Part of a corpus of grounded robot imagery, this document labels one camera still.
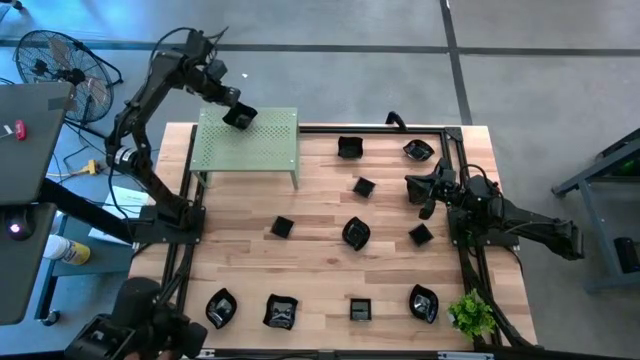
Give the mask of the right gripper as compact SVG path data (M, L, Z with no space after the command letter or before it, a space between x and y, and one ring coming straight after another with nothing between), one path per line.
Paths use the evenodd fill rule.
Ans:
M429 175L406 175L410 204L424 204L421 219L428 220L434 213L436 202L447 203L455 197L460 186L456 172L447 159L441 158Z

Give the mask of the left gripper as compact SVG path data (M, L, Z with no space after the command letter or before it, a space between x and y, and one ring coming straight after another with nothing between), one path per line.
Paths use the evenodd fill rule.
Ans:
M218 81L209 82L205 86L205 100L209 103L216 103L220 106L229 107L227 113L224 115L224 118L231 118L234 114L234 106L236 105L236 109L241 113L251 113L252 108L247 106L241 102L239 102L239 98L241 95L241 90L231 86L225 86Z

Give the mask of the black wavy square plate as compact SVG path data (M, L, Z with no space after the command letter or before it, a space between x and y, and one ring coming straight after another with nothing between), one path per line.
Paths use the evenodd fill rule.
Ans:
M361 159L364 154L364 140L361 137L340 136L338 139L338 156L342 159Z
M297 306L298 300L293 297L271 294L266 303L263 324L290 331L295 324Z
M226 123L227 125L230 125L232 127L235 127L237 129L240 130L245 130L249 127L249 125L252 123L253 119L257 116L258 111L256 109L252 108L252 112L251 113L241 113L236 109L236 104L233 106L234 109L234 114L232 115L231 118L224 118L222 117L222 120L224 123Z

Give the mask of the black leaf shaped plate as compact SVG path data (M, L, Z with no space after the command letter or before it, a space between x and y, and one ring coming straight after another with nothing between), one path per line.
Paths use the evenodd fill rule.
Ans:
M227 288L216 292L205 307L205 315L216 329L226 326L237 311L237 301Z
M360 251L369 241L370 227L358 217L351 218L343 227L342 239L355 251Z
M410 159L420 162L427 161L435 154L435 150L421 139L413 139L409 141L403 147L403 151Z
M437 295L430 289L416 284L409 295L411 314L428 324L433 324L439 310Z

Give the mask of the small black square plate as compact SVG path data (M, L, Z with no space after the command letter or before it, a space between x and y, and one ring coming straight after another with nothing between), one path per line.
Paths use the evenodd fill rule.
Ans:
M415 228L410 230L408 232L408 235L414 245L417 247L425 245L434 239L434 235L424 223L420 223Z
M352 191L363 198L370 198L375 187L376 184L374 182L364 177L359 177Z
M294 222L288 218L277 216L273 222L270 233L280 238L287 239L294 226Z
M367 322L372 319L372 305L368 298L350 299L350 320L354 322Z

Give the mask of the green artificial potted plant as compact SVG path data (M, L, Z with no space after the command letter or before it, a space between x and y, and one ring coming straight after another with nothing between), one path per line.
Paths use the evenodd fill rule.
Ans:
M495 332L493 311L476 289L451 303L447 314L452 326L470 340Z

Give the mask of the white paper sheet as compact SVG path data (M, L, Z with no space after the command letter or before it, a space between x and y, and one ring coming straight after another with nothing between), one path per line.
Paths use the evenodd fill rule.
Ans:
M141 208L149 201L149 195L141 191L114 186L113 192L115 197L108 195L103 202L95 202L95 205L99 205L103 210L120 219L125 218L123 213L126 213L129 219L137 219ZM121 239L108 235L97 228L92 228L89 231L89 236L104 242L126 245L126 242Z

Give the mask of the black floor fan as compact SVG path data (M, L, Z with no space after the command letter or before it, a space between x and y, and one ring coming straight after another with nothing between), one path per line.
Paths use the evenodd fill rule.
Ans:
M123 83L121 71L69 35L33 30L17 43L17 71L25 83L62 82L72 85L65 120L97 137L89 125L103 119L114 103L114 87Z

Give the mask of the black diagonal beam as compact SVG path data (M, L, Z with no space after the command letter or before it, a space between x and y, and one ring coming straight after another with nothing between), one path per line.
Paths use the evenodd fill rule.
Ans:
M126 243L135 242L134 230L126 220L116 217L53 180L47 178L43 180L37 201L53 203L63 213Z

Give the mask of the blue grey rolling stand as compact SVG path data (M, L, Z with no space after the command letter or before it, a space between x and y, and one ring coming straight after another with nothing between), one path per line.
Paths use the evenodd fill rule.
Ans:
M38 296L34 319L44 326L51 326L60 319L60 312L51 307L56 285L61 277L128 272L134 250L130 245L120 245L89 236L91 227L84 222L62 215L56 234L87 245L91 255L84 265L68 265L60 261L44 259L45 276Z

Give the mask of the grey desk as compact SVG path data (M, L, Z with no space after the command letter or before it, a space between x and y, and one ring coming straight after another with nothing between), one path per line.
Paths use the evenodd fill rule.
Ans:
M0 130L23 120L27 138L0 139L0 326L21 322L31 297L56 206L39 203L72 85L62 82L0 86ZM16 241L7 234L4 214L29 209L35 230Z

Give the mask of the black box device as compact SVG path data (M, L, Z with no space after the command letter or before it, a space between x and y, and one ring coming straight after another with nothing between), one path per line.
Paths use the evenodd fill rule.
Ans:
M628 237L618 237L614 240L614 245L622 272L639 272L640 257L636 251L635 242Z

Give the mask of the white yellow bottle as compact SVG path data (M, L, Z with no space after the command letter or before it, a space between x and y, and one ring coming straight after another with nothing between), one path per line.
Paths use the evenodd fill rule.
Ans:
M91 250L88 246L53 234L48 237L43 252L46 259L70 265L83 265L89 260L90 255Z

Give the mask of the black computer mouse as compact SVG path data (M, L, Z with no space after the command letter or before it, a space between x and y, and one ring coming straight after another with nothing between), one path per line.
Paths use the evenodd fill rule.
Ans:
M4 214L4 223L7 234L16 241L28 239L35 230L32 213L26 208L7 211Z

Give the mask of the grey metal cart frame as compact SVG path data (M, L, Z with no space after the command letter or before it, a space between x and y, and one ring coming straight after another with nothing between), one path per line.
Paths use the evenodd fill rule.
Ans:
M588 167L551 188L557 198L578 191L589 219L585 243L596 245L604 273L584 283L588 293L640 288L640 271L623 273L614 240L631 238L640 257L640 128L595 155Z

